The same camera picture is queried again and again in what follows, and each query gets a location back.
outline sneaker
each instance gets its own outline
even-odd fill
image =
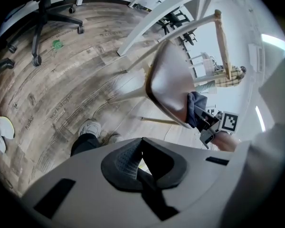
[[[5,153],[5,151],[6,151],[6,145],[5,145],[5,142],[4,142],[4,140],[3,140],[3,138],[0,136],[0,151],[2,152],[2,153]]]
[[[15,137],[13,124],[5,116],[0,116],[0,134],[7,139],[13,139]]]
[[[121,142],[121,141],[124,141],[122,136],[119,134],[115,134],[115,135],[112,135],[110,137],[108,144],[117,143],[117,142]]]
[[[100,123],[93,122],[92,120],[87,120],[79,128],[78,137],[85,133],[91,133],[91,134],[94,134],[96,138],[98,138],[100,135],[100,131],[101,131]]]

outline black chair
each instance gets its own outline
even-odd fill
[[[165,17],[163,17],[161,20],[159,20],[157,22],[157,24],[159,24],[164,32],[165,32],[165,35],[167,35],[168,33],[170,33],[169,29],[168,29],[168,26],[170,25],[170,27],[172,29],[174,29],[174,26],[175,27],[180,27],[182,26],[183,23],[185,22],[190,22],[190,20],[188,19],[188,17],[182,13],[182,11],[180,11],[178,14],[174,14],[174,12],[176,12],[177,10],[179,10],[180,8],[176,8],[175,10],[171,11],[170,13],[168,13],[167,15],[165,15]],[[179,19],[178,17],[179,16],[183,16],[185,17],[185,19]],[[185,34],[183,34],[184,36],[184,39],[182,39],[181,37],[179,37],[180,41],[181,41],[181,44],[185,41],[185,42],[189,42],[191,45],[194,46],[194,43],[193,43],[193,40],[197,41],[196,38],[195,38],[195,34],[193,33],[196,29],[192,30],[192,31],[189,31]]]
[[[0,69],[4,70],[6,68],[13,69],[15,62],[9,58],[4,58],[0,60]]]
[[[11,53],[15,53],[17,50],[17,46],[15,45],[15,42],[17,41],[17,39],[21,35],[23,35],[27,30],[29,30],[31,27],[36,25],[35,34],[33,38],[33,46],[32,46],[32,55],[33,55],[32,62],[33,62],[33,65],[36,67],[41,65],[41,62],[42,62],[41,56],[37,54],[40,34],[41,34],[43,26],[49,20],[78,24],[79,25],[77,28],[78,34],[82,34],[85,31],[83,27],[83,22],[81,20],[71,18],[69,16],[65,16],[62,14],[47,11],[47,9],[51,6],[51,0],[37,0],[37,1],[40,1],[39,9],[38,11],[34,12],[35,13],[34,18],[31,21],[29,21],[24,27],[22,27],[21,30],[7,44],[9,51]],[[73,5],[70,7],[69,12],[70,13],[75,12],[75,8],[73,7]]]

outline hand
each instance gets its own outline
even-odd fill
[[[221,151],[233,152],[239,144],[239,140],[235,139],[227,132],[221,131],[215,134],[211,143],[215,144]]]

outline white chair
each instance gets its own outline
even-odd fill
[[[161,43],[163,43],[166,40],[174,40],[175,38],[183,35],[184,33],[191,31],[199,26],[208,24],[210,22],[214,22],[215,23],[215,27],[216,27],[216,33],[217,33],[217,41],[218,41],[218,47],[220,50],[220,54],[222,57],[222,62],[223,62],[223,66],[224,69],[226,71],[226,74],[221,74],[221,75],[215,75],[215,76],[203,76],[203,77],[198,77],[194,80],[194,83],[203,83],[203,82],[208,82],[211,80],[216,80],[219,78],[224,78],[227,77],[228,79],[231,78],[231,68],[232,65],[229,61],[228,58],[228,49],[227,49],[227,44],[226,44],[226,36],[225,33],[223,31],[223,27],[222,27],[222,18],[221,18],[221,11],[219,10],[215,10],[214,14],[209,15],[207,17],[204,17],[200,20],[197,21],[192,21],[189,22],[181,27],[178,27],[177,29],[175,29],[174,31],[172,31],[171,33],[165,35],[164,37],[162,37],[159,40],[159,43],[156,44],[155,46],[153,46],[149,51],[147,51],[145,54],[143,54],[139,59],[137,59],[127,70],[126,72],[130,72],[136,65],[138,65],[140,62],[142,62],[144,59],[146,59],[149,55],[151,55],[153,52],[155,52],[160,46]],[[201,54],[198,57],[205,57],[205,54]]]
[[[186,62],[185,54],[179,49],[179,47],[174,45],[170,39],[174,39],[178,37],[179,34],[183,34],[193,28],[212,21],[216,23],[219,41],[218,44],[227,75],[204,76],[193,79],[189,69],[190,64]],[[147,97],[173,121],[163,121],[150,118],[143,118],[142,120],[179,124],[186,128],[191,128],[191,126],[187,124],[187,97],[189,92],[195,91],[194,83],[205,82],[208,79],[213,80],[230,76],[229,72],[231,64],[228,60],[226,39],[221,25],[221,12],[219,10],[215,10],[215,14],[196,22],[190,22],[166,35],[165,39],[161,40],[160,43],[155,45],[142,57],[136,60],[126,71],[128,72],[130,69],[134,68],[139,62],[154,51],[157,52],[144,86],[127,94],[114,97],[108,102],[113,104],[130,98]]]

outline green sticker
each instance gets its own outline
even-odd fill
[[[62,48],[62,42],[60,40],[54,40],[53,41],[53,48],[55,48],[56,50],[59,50],[60,48]]]

